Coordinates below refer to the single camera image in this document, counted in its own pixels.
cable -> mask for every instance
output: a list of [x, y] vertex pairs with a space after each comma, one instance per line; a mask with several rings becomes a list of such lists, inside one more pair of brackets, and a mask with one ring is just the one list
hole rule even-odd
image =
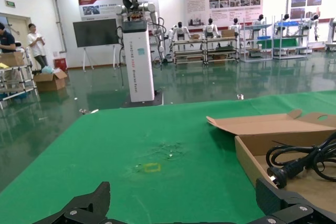
[[122, 84], [122, 87], [124, 87], [124, 78], [122, 76], [122, 69], [121, 69], [121, 51], [124, 49], [124, 40], [123, 40], [123, 37], [119, 37], [118, 35], [118, 29], [121, 28], [121, 34], [122, 34], [122, 27], [121, 26], [118, 26], [116, 28], [116, 31], [115, 31], [115, 34], [117, 35], [118, 39], [120, 41], [118, 41], [118, 44], [121, 46], [120, 48], [120, 51], [119, 51], [119, 69], [120, 69], [120, 75], [121, 75], [121, 84]]
[[[159, 27], [162, 27], [163, 28], [163, 34], [165, 34], [167, 32], [167, 29], [165, 28], [164, 26], [164, 19], [162, 17], [159, 17], [158, 18], [158, 24], [152, 22], [152, 21], [148, 21], [148, 23], [152, 24], [153, 26], [159, 26]], [[163, 59], [162, 59], [162, 56], [161, 56], [161, 53], [160, 53], [160, 44], [161, 42], [164, 42], [162, 39], [160, 39], [159, 37], [157, 37], [159, 42], [158, 42], [158, 53], [159, 53], [159, 56], [160, 56], [160, 59], [161, 59], [161, 64], [160, 64], [160, 68], [162, 70], [162, 62], [163, 62]]]
[[119, 51], [119, 68], [120, 68], [120, 75], [121, 75], [121, 84], [122, 84], [122, 87], [124, 87], [124, 78], [122, 76], [122, 70], [121, 70], [121, 50], [122, 49], [124, 49], [123, 46], [120, 48], [120, 51]]
[[[278, 162], [276, 159], [284, 153], [299, 152], [307, 153], [305, 157], [293, 159], [286, 162]], [[336, 132], [331, 134], [321, 145], [312, 147], [299, 147], [291, 145], [280, 145], [268, 150], [266, 162], [269, 166], [267, 173], [271, 180], [279, 187], [287, 185], [287, 178], [294, 178], [305, 168], [312, 168], [317, 175], [326, 180], [336, 182], [336, 177], [331, 177], [323, 173], [325, 162], [336, 163]], [[322, 164], [323, 170], [319, 170], [318, 164]]]

cardboard box on floor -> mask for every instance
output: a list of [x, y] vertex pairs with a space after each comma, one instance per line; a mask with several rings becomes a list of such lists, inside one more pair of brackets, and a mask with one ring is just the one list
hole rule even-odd
[[65, 78], [68, 77], [62, 70], [55, 73], [41, 73], [34, 76], [39, 92], [55, 91], [65, 87]]
[[222, 38], [230, 38], [235, 37], [234, 30], [222, 30]]
[[[207, 120], [215, 127], [236, 135], [237, 158], [254, 186], [257, 178], [264, 177], [276, 187], [266, 172], [266, 153], [270, 148], [278, 146], [279, 143], [293, 146], [320, 145], [336, 131], [336, 115], [301, 114], [301, 110], [294, 110], [288, 114], [227, 119], [207, 116]], [[288, 161], [303, 155], [305, 154], [288, 153], [280, 155], [277, 160]], [[295, 191], [317, 207], [336, 213], [336, 183], [319, 177], [314, 170], [289, 179], [285, 190]]]
[[23, 66], [25, 64], [23, 61], [23, 53], [7, 52], [5, 54], [0, 54], [0, 63], [3, 63], [9, 67]]

shelf cart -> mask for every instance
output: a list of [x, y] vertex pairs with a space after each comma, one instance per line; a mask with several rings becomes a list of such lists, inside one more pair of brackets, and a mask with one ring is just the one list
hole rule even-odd
[[[207, 65], [209, 62], [216, 61], [227, 61], [227, 60], [238, 60], [238, 52], [236, 49], [222, 50], [222, 49], [209, 49], [209, 44], [211, 43], [220, 43], [225, 41], [236, 41], [235, 37], [230, 38], [209, 38], [209, 39], [192, 39], [192, 40], [178, 40], [173, 41], [173, 55], [175, 64], [186, 64], [186, 63], [196, 63], [202, 62], [202, 64]], [[185, 50], [179, 51], [176, 50], [176, 47], [181, 45], [191, 45], [191, 44], [201, 44], [200, 49], [195, 50]], [[229, 57], [225, 59], [209, 59], [216, 55], [230, 55], [235, 54], [235, 57]], [[197, 58], [200, 60], [188, 61], [190, 58]]]
[[[243, 57], [240, 59], [244, 62], [256, 62], [256, 61], [264, 61], [264, 60], [272, 60], [273, 59], [273, 47], [274, 47], [274, 41], [272, 38], [268, 38], [267, 36], [267, 28], [268, 27], [273, 27], [274, 24], [274, 18], [272, 18], [272, 24], [267, 23], [267, 19], [265, 18], [265, 24], [262, 25], [255, 25], [255, 26], [246, 26], [245, 25], [245, 19], [244, 19], [244, 25], [243, 25], [243, 38], [240, 39], [240, 42], [243, 42]], [[246, 38], [247, 34], [252, 33], [253, 30], [258, 30], [258, 29], [265, 29], [265, 37], [266, 38]], [[267, 41], [271, 40], [271, 48], [267, 48]], [[250, 43], [258, 43], [261, 42], [265, 44], [265, 48], [260, 48], [260, 49], [253, 49], [253, 48], [246, 48], [246, 44]], [[270, 57], [267, 55], [267, 51], [271, 51]], [[251, 57], [251, 53], [253, 52], [260, 52], [260, 56], [258, 57]]]
[[[282, 35], [282, 29], [283, 28], [287, 28], [287, 27], [293, 27], [293, 26], [303, 26], [303, 22], [302, 22], [302, 18], [300, 22], [297, 23], [293, 23], [293, 22], [281, 22], [280, 23], [280, 45], [279, 47], [274, 47], [274, 51], [278, 51], [279, 55], [275, 55], [273, 56], [274, 59], [278, 59], [278, 60], [283, 60], [283, 59], [299, 59], [299, 58], [306, 58], [308, 55], [308, 49], [309, 49], [309, 32], [307, 35], [294, 35], [294, 36], [283, 36]], [[303, 37], [307, 37], [307, 45], [305, 47], [303, 46], [294, 46], [294, 47], [283, 47], [282, 46], [282, 41], [284, 39], [302, 39]], [[275, 39], [275, 29], [273, 31], [273, 41]], [[300, 50], [306, 50], [305, 54], [300, 54], [299, 51]], [[295, 54], [294, 55], [290, 55], [289, 51], [290, 50], [295, 50]]]
[[[201, 43], [203, 47], [203, 40], [202, 39], [190, 39], [190, 40], [177, 40], [172, 42], [173, 47], [173, 57], [175, 64], [186, 64], [186, 63], [196, 63], [196, 62], [203, 62], [204, 61], [204, 51], [202, 49], [196, 50], [176, 50], [179, 46], [183, 45], [193, 45]], [[188, 61], [190, 58], [200, 58], [200, 60], [195, 61]]]
[[[228, 38], [213, 38], [213, 39], [205, 39], [204, 40], [204, 44], [205, 44], [205, 59], [204, 59], [204, 63], [207, 65], [209, 62], [217, 62], [217, 61], [230, 61], [230, 60], [235, 60], [238, 61], [238, 51], [237, 48], [232, 48], [232, 49], [228, 49], [228, 50], [223, 50], [220, 48], [216, 48], [216, 49], [209, 49], [209, 44], [212, 43], [221, 43], [221, 42], [229, 42], [229, 41], [237, 41], [236, 37], [228, 37]], [[214, 59], [214, 56], [217, 55], [235, 55], [235, 57], [228, 57], [228, 58], [224, 58], [224, 59]]]
[[[14, 97], [17, 97], [19, 95], [25, 94], [25, 93], [29, 93], [31, 91], [35, 92], [35, 95], [37, 96], [38, 100], [39, 100], [39, 96], [38, 96], [38, 92], [37, 92], [37, 87], [36, 84], [33, 80], [33, 73], [32, 73], [32, 66], [33, 63], [30, 59], [29, 54], [27, 53], [27, 49], [25, 50], [24, 55], [26, 56], [27, 65], [24, 66], [17, 66], [17, 67], [9, 67], [6, 69], [0, 69], [0, 76], [2, 76], [0, 78], [0, 94], [5, 94], [0, 98], [0, 109], [3, 110], [4, 109], [4, 103]], [[4, 73], [6, 71], [11, 71], [11, 70], [17, 70], [19, 73], [19, 80], [5, 80], [5, 75]], [[24, 70], [26, 70], [27, 74], [28, 74], [28, 79], [24, 79]], [[20, 86], [20, 88], [9, 88], [9, 85], [12, 84], [18, 84]]]

green mat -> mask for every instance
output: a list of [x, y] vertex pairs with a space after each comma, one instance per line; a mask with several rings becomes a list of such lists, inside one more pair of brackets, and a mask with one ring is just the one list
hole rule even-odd
[[[272, 40], [259, 40], [257, 44], [262, 45], [262, 49], [271, 49], [272, 48]], [[282, 47], [296, 47], [298, 45], [298, 41], [294, 38], [290, 39], [282, 39]], [[274, 40], [274, 47], [280, 47], [280, 39]]]
[[1, 193], [0, 223], [37, 221], [102, 181], [111, 183], [108, 217], [129, 224], [247, 223], [263, 213], [236, 159], [234, 136], [205, 117], [295, 108], [336, 114], [335, 95], [273, 95], [84, 115]]

white humanoid robot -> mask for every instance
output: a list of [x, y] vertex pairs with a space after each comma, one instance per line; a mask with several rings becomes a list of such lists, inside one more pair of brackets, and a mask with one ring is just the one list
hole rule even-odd
[[237, 43], [239, 43], [240, 44], [240, 30], [241, 30], [241, 25], [238, 23], [238, 18], [235, 18], [234, 20], [233, 20], [233, 25], [230, 25], [229, 26], [229, 30], [234, 30], [235, 31], [235, 37], [236, 37], [236, 48], [238, 48], [238, 46], [237, 46]]
[[173, 36], [174, 36], [174, 30], [177, 29], [177, 25], [174, 25], [172, 28], [169, 29], [168, 31], [168, 41], [169, 45], [172, 43]]
[[202, 34], [203, 38], [214, 39], [219, 37], [217, 26], [212, 23], [213, 23], [212, 18], [209, 18], [208, 24], [203, 27], [203, 34]]
[[[265, 21], [263, 14], [259, 15], [259, 18], [255, 21], [252, 22], [252, 26], [260, 26], [264, 25]], [[262, 36], [265, 36], [265, 29], [260, 29], [260, 28], [254, 28], [250, 31], [250, 39], [251, 40], [256, 40], [259, 37], [259, 32], [261, 30]], [[257, 43], [254, 43], [253, 41], [250, 43], [251, 44], [251, 49], [259, 49], [259, 46]], [[260, 52], [251, 52], [250, 57], [260, 57]]]
[[[314, 35], [315, 35], [315, 41], [318, 41], [319, 35], [317, 33], [318, 31], [318, 24], [319, 24], [319, 15], [314, 14], [312, 18], [308, 18], [303, 21], [303, 23], [299, 26], [299, 29], [294, 33], [296, 35], [299, 33], [299, 35], [304, 35], [304, 37], [299, 38], [299, 46], [300, 47], [307, 47], [308, 42], [308, 33], [312, 27], [314, 27]], [[308, 49], [300, 49], [300, 54], [311, 54], [313, 50], [311, 48]]]
[[185, 40], [186, 34], [188, 35], [188, 39], [191, 38], [188, 28], [186, 26], [182, 26], [181, 21], [177, 23], [177, 27], [173, 31], [172, 40], [175, 39], [175, 34], [177, 34], [177, 40]]
[[331, 18], [329, 21], [328, 40], [326, 43], [327, 52], [329, 52], [330, 50], [336, 50], [335, 28], [336, 28], [336, 18]]
[[[280, 32], [280, 30], [281, 30], [281, 23], [285, 23], [285, 22], [289, 22], [289, 21], [290, 21], [289, 20], [289, 14], [285, 14], [284, 17], [281, 20], [279, 20], [278, 22], [275, 23], [275, 25], [274, 25], [274, 34], [278, 38], [280, 38], [280, 36], [281, 36], [281, 32]], [[287, 28], [285, 26], [282, 27], [282, 36], [284, 35], [284, 30], [286, 30], [286, 35], [285, 36], [288, 37], [289, 36], [289, 26], [287, 26]]]
[[139, 3], [138, 0], [123, 0], [123, 4], [116, 6], [115, 12], [119, 42], [123, 44], [127, 64], [131, 103], [162, 104], [162, 94], [161, 102], [159, 98], [154, 100], [152, 57], [148, 21], [145, 18], [145, 12], [149, 12], [159, 54], [161, 59], [164, 59], [164, 31], [162, 30], [163, 26], [159, 23], [155, 5], [153, 3]]

